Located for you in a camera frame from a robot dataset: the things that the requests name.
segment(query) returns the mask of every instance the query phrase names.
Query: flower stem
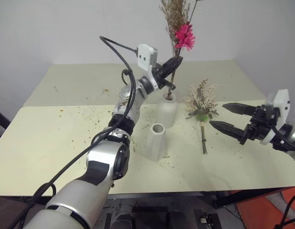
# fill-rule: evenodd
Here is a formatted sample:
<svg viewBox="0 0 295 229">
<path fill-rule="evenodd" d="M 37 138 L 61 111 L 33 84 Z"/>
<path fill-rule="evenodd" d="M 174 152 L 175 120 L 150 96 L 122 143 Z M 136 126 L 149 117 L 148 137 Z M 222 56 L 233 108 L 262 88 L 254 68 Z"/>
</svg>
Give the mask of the flower stem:
<svg viewBox="0 0 295 229">
<path fill-rule="evenodd" d="M 201 127 L 201 142 L 203 144 L 203 154 L 208 154 L 205 146 L 206 139 L 204 137 L 204 122 L 200 122 L 200 127 Z"/>
<path fill-rule="evenodd" d="M 194 11 L 195 11 L 195 9 L 196 9 L 196 5 L 197 5 L 197 2 L 198 2 L 198 1 L 199 1 L 199 0 L 196 0 L 196 2 L 195 2 L 195 5 L 194 5 L 194 8 L 193 8 L 193 11 L 192 11 L 192 14 L 191 14 L 190 20 L 189 20 L 190 23 L 191 23 L 192 16 L 193 16 L 193 14 L 194 14 Z"/>
</svg>

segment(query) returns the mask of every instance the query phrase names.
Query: black cable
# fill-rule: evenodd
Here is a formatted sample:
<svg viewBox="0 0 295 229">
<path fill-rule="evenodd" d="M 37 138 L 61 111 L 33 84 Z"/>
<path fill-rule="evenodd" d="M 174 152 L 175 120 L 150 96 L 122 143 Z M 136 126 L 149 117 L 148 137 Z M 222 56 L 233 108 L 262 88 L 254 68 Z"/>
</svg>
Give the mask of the black cable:
<svg viewBox="0 0 295 229">
<path fill-rule="evenodd" d="M 124 79 L 124 75 L 129 75 L 129 72 L 128 72 L 127 69 L 124 69 L 124 70 L 122 71 L 122 73 L 121 73 L 121 78 L 122 78 L 123 83 L 124 83 L 125 85 L 128 85 L 127 82 L 126 82 L 125 79 Z"/>
<path fill-rule="evenodd" d="M 295 151 L 295 144 L 293 144 L 291 141 L 289 141 L 284 135 L 282 135 L 275 126 L 272 127 L 273 132 L 275 135 L 284 141 L 287 145 L 289 145 L 294 151 Z"/>
<path fill-rule="evenodd" d="M 134 99 L 135 99 L 135 78 L 132 72 L 132 69 L 130 67 L 130 65 L 126 62 L 126 60 L 119 54 L 119 52 L 112 47 L 112 45 L 110 45 L 108 42 L 114 43 L 118 46 L 121 46 L 123 48 L 126 48 L 128 50 L 134 51 L 130 49 L 129 47 L 123 46 L 121 44 L 118 44 L 108 38 L 102 37 L 100 36 L 100 39 L 107 45 L 109 46 L 116 54 L 117 56 L 122 60 L 122 62 L 126 65 L 127 69 L 129 70 L 129 77 L 131 79 L 131 94 L 129 96 L 129 100 L 127 103 L 127 107 L 125 109 L 125 112 L 123 114 L 123 116 L 120 118 L 120 120 L 113 126 L 110 127 L 108 129 L 105 129 L 101 132 L 99 132 L 95 138 L 99 137 L 98 139 L 96 139 L 95 142 L 93 142 L 90 146 L 88 146 L 86 149 L 84 149 L 81 153 L 79 153 L 74 159 L 72 159 L 68 164 L 66 164 L 48 183 L 43 184 L 41 187 L 38 188 L 38 190 L 35 192 L 35 194 L 32 196 L 32 198 L 30 199 L 30 201 L 28 202 L 26 208 L 24 210 L 21 211 L 21 213 L 13 220 L 13 222 L 9 225 L 9 229 L 13 229 L 18 222 L 27 214 L 27 212 L 30 210 L 30 208 L 34 205 L 34 203 L 45 193 L 45 191 L 51 187 L 52 185 L 54 185 L 54 182 L 72 165 L 74 164 L 79 158 L 81 158 L 84 154 L 86 154 L 88 151 L 90 151 L 91 149 L 93 149 L 94 147 L 96 147 L 106 136 L 109 135 L 110 132 L 112 132 L 114 129 L 116 129 L 121 122 L 123 121 L 123 119 L 127 116 L 127 114 L 129 113 L 133 103 L 134 103 Z"/>
<path fill-rule="evenodd" d="M 135 54 L 138 54 L 138 52 L 137 52 L 136 49 L 132 49 L 132 48 L 130 48 L 130 47 L 128 47 L 128 46 L 122 45 L 122 44 L 120 44 L 120 43 L 118 43 L 118 42 L 115 42 L 115 41 L 110 40 L 110 39 L 108 39 L 108 38 L 106 38 L 106 37 L 103 37 L 103 36 L 100 36 L 100 39 L 101 39 L 101 40 L 102 40 L 101 37 L 104 38 L 106 41 L 112 43 L 112 44 L 115 44 L 115 45 L 120 46 L 120 47 L 122 47 L 122 48 L 128 49 L 128 50 L 134 52 Z"/>
<path fill-rule="evenodd" d="M 290 223 L 294 223 L 295 222 L 295 218 L 294 219 L 291 219 L 291 220 L 289 220 L 289 221 L 286 221 L 284 224 L 283 224 L 283 226 L 286 226 L 286 225 L 288 225 L 288 224 L 290 224 Z"/>
<path fill-rule="evenodd" d="M 281 223 L 280 223 L 279 225 L 276 225 L 276 226 L 275 226 L 275 229 L 282 229 L 283 226 L 285 226 L 285 223 L 287 223 L 287 222 L 290 221 L 290 220 L 289 220 L 289 221 L 285 222 L 285 220 L 286 220 L 286 218 L 287 218 L 288 211 L 289 211 L 289 209 L 290 209 L 292 203 L 294 202 L 294 200 L 295 200 L 295 195 L 294 195 L 294 196 L 291 198 L 291 200 L 288 202 L 287 207 L 286 207 L 285 212 L 284 212 L 284 215 L 283 215 L 283 217 L 282 217 Z"/>
<path fill-rule="evenodd" d="M 41 185 L 41 186 L 36 190 L 36 192 L 34 193 L 34 195 L 35 195 L 37 192 L 39 192 L 39 190 L 40 190 L 43 186 L 45 186 L 45 185 L 46 185 L 46 183 L 43 184 L 43 185 Z M 51 185 L 51 188 L 52 188 L 52 197 L 53 197 L 53 196 L 56 195 L 56 186 L 55 186 L 54 184 L 52 184 L 52 185 Z M 29 210 L 23 215 L 22 219 L 20 220 L 19 225 L 18 225 L 18 229 L 22 229 L 22 228 L 23 228 L 23 226 L 24 226 L 24 222 L 25 222 L 25 219 L 26 219 L 26 217 L 27 217 L 27 215 L 28 215 L 28 212 L 29 212 Z"/>
</svg>

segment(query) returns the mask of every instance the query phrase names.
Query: white vase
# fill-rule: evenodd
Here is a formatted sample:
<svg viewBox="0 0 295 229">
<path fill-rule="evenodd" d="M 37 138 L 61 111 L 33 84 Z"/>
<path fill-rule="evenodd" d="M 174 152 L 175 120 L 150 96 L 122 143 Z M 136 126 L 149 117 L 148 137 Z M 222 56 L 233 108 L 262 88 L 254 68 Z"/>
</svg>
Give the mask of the white vase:
<svg viewBox="0 0 295 229">
<path fill-rule="evenodd" d="M 164 94 L 162 100 L 158 103 L 156 122 L 161 123 L 165 128 L 170 128 L 176 118 L 178 103 L 174 93 L 170 95 L 171 100 L 167 100 L 166 96 L 167 94 Z"/>
<path fill-rule="evenodd" d="M 159 161 L 166 156 L 165 127 L 153 124 L 146 139 L 144 156 L 152 161 Z"/>
</svg>

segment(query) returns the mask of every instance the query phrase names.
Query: green leaf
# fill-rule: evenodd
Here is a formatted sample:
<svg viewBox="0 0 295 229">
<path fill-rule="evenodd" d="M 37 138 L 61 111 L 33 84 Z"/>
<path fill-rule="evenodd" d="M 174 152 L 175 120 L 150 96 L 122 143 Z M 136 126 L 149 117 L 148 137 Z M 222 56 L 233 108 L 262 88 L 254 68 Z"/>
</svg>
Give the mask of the green leaf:
<svg viewBox="0 0 295 229">
<path fill-rule="evenodd" d="M 196 115 L 196 120 L 200 122 L 206 122 L 208 121 L 208 115 Z"/>
</svg>

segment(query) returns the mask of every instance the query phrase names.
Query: white wall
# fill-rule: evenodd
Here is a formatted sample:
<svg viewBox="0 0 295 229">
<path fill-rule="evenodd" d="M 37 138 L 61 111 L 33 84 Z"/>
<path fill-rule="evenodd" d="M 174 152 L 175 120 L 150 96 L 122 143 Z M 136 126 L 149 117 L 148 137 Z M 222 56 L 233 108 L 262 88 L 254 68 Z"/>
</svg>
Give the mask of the white wall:
<svg viewBox="0 0 295 229">
<path fill-rule="evenodd" d="M 159 3 L 0 0 L 0 111 L 12 119 L 50 64 L 120 62 L 99 35 L 133 47 L 148 43 L 159 61 L 168 59 Z M 205 0 L 193 30 L 197 43 L 183 52 L 186 61 L 236 59 L 264 93 L 287 87 L 295 98 L 295 0 Z"/>
</svg>

